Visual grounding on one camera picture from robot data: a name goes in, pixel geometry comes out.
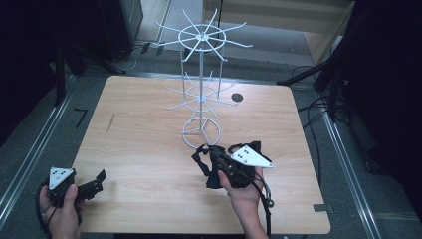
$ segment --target black tripod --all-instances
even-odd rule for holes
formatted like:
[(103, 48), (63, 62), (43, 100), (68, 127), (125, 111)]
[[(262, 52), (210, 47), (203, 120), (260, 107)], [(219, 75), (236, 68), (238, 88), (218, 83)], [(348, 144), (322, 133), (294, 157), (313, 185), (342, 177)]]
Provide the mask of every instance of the black tripod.
[(343, 71), (343, 69), (345, 66), (349, 66), (352, 59), (354, 59), (355, 51), (353, 48), (357, 45), (356, 43), (358, 42), (358, 32), (361, 30), (361, 27), (367, 20), (367, 17), (369, 16), (374, 5), (375, 4), (372, 4), (371, 7), (364, 9), (356, 9), (356, 7), (353, 9), (346, 33), (344, 34), (337, 48), (332, 52), (332, 55), (329, 56), (327, 60), (298, 74), (297, 76), (282, 82), (277, 82), (277, 85), (290, 86), (291, 84), (294, 84), (306, 77), (321, 72), (314, 82), (314, 89), (317, 92), (321, 92), (328, 86), (329, 83), (331, 83), (327, 112), (331, 120), (335, 121), (335, 101), (341, 83), (340, 79), (346, 75), (346, 71)]

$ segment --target table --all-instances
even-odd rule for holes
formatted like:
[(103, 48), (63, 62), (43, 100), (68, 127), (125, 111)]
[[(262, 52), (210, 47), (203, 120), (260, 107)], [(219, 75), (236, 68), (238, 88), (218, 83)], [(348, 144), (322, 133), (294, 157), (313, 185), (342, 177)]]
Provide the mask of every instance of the table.
[[(346, 0), (225, 0), (221, 21), (304, 32), (314, 63), (324, 60), (343, 34), (354, 1)], [(203, 20), (210, 20), (221, 0), (203, 0)]]
[[(222, 88), (230, 85), (223, 83)], [(224, 189), (205, 188), (206, 177), (181, 136), (191, 110), (166, 108), (182, 102), (180, 80), (110, 77), (74, 162), (76, 181), (105, 169), (104, 191), (87, 201), (84, 232), (243, 233)], [(275, 167), (264, 170), (272, 191), (273, 234), (324, 234), (330, 230), (292, 92), (280, 86), (235, 84), (220, 95), (215, 121), (218, 145), (260, 140)], [(208, 156), (202, 161), (211, 165)], [(265, 227), (265, 213), (260, 205)]]

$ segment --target white wire rack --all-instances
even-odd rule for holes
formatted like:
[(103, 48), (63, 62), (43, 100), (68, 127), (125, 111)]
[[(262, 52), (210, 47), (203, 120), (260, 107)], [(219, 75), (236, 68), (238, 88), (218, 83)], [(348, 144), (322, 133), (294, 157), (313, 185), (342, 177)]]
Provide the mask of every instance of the white wire rack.
[[(183, 140), (189, 146), (197, 148), (200, 145), (194, 145), (189, 138), (200, 135), (209, 145), (214, 145), (220, 140), (221, 129), (219, 125), (212, 119), (205, 117), (205, 113), (210, 113), (215, 119), (219, 119), (215, 114), (214, 109), (219, 104), (235, 106), (234, 103), (228, 103), (220, 101), (220, 93), (230, 89), (233, 84), (225, 89), (221, 89), (221, 77), (223, 72), (223, 62), (227, 62), (224, 58), (224, 46), (226, 43), (234, 44), (244, 48), (250, 48), (252, 45), (243, 45), (227, 39), (226, 32), (241, 28), (246, 25), (246, 22), (242, 25), (222, 30), (218, 27), (211, 25), (217, 15), (217, 9), (214, 12), (213, 17), (208, 24), (194, 24), (190, 18), (186, 15), (185, 11), (182, 10), (183, 15), (189, 21), (190, 25), (182, 30), (166, 27), (156, 23), (160, 28), (178, 32), (178, 39), (173, 42), (155, 44), (157, 46), (166, 46), (170, 44), (180, 45), (180, 66), (182, 75), (182, 91), (177, 91), (168, 88), (171, 92), (181, 94), (183, 96), (183, 103), (168, 108), (169, 110), (178, 107), (187, 107), (193, 111), (192, 117), (186, 122), (182, 129)], [(183, 59), (184, 49), (187, 49), (189, 53)], [(184, 71), (184, 63), (189, 60), (193, 53), (199, 53), (199, 81), (194, 84), (188, 74)], [(211, 71), (206, 84), (204, 85), (204, 53), (215, 53), (220, 58), (220, 76), (218, 81), (217, 89), (214, 89), (210, 85), (213, 72)], [(187, 78), (189, 84), (185, 84), (185, 78)], [(193, 122), (199, 122), (198, 127), (193, 125)]]

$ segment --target black mark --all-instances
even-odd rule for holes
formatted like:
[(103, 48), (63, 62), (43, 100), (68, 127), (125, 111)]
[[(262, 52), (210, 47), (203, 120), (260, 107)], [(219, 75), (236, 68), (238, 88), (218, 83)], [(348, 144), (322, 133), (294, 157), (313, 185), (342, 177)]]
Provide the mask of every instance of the black mark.
[(83, 112), (80, 121), (78, 122), (78, 124), (75, 126), (75, 128), (78, 128), (81, 125), (82, 120), (84, 120), (84, 117), (87, 115), (88, 110), (83, 110), (83, 109), (78, 109), (78, 108), (74, 108), (75, 112)]
[(241, 102), (243, 100), (243, 96), (240, 95), (239, 93), (235, 93), (232, 95), (232, 100), (237, 103)]

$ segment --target right hand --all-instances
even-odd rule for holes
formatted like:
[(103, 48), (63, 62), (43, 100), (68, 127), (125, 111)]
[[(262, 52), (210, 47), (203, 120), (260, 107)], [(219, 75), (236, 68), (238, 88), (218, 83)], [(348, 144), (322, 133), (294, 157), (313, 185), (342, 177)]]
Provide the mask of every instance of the right hand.
[[(255, 171), (264, 179), (262, 167), (255, 167)], [(264, 183), (258, 175), (256, 176), (255, 183), (262, 191)], [(218, 176), (220, 177), (220, 184), (224, 189), (226, 189), (227, 195), (230, 197), (233, 210), (242, 224), (243, 230), (245, 231), (245, 237), (248, 239), (268, 238), (261, 225), (258, 214), (261, 191), (258, 192), (252, 184), (245, 188), (233, 188), (230, 185), (229, 178), (221, 170), (218, 171)]]

